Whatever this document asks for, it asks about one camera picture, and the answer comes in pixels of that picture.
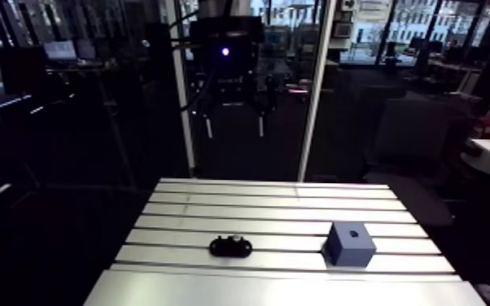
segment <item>slotted aluminum table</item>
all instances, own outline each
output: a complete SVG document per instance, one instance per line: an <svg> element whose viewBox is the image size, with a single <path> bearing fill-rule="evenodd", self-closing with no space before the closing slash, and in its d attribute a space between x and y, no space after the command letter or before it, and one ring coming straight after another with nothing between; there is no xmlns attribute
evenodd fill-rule
<svg viewBox="0 0 490 306"><path fill-rule="evenodd" d="M335 267L319 253L332 221L365 222L377 247L366 268ZM246 259L210 256L208 244L228 234L243 235L255 251ZM227 296L239 292L247 298ZM483 305L387 186L172 178L160 181L86 304L304 299Z"/></svg>

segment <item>black object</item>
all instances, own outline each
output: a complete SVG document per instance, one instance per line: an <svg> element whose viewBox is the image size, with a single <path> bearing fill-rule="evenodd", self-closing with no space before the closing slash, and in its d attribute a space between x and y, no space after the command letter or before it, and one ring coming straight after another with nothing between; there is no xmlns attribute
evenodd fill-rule
<svg viewBox="0 0 490 306"><path fill-rule="evenodd" d="M443 51L443 42L431 41L429 42L429 52L441 53Z"/></svg>
<svg viewBox="0 0 490 306"><path fill-rule="evenodd" d="M31 94L40 90L46 63L43 46L0 50L0 70L6 94Z"/></svg>
<svg viewBox="0 0 490 306"><path fill-rule="evenodd" d="M388 42L386 49L386 57L395 57L397 56L397 52L395 51L396 43Z"/></svg>
<svg viewBox="0 0 490 306"><path fill-rule="evenodd" d="M446 50L444 60L449 63L459 63L463 60L463 48L460 46L451 47Z"/></svg>
<svg viewBox="0 0 490 306"><path fill-rule="evenodd" d="M466 63L486 62L490 56L490 48L474 46L467 52Z"/></svg>
<svg viewBox="0 0 490 306"><path fill-rule="evenodd" d="M423 42L424 41L425 41L425 38L413 37L412 40L410 41L409 47L420 50L423 48Z"/></svg>
<svg viewBox="0 0 490 306"><path fill-rule="evenodd" d="M238 235L224 239L218 236L209 244L209 252L217 257L245 258L252 253L252 244Z"/></svg>

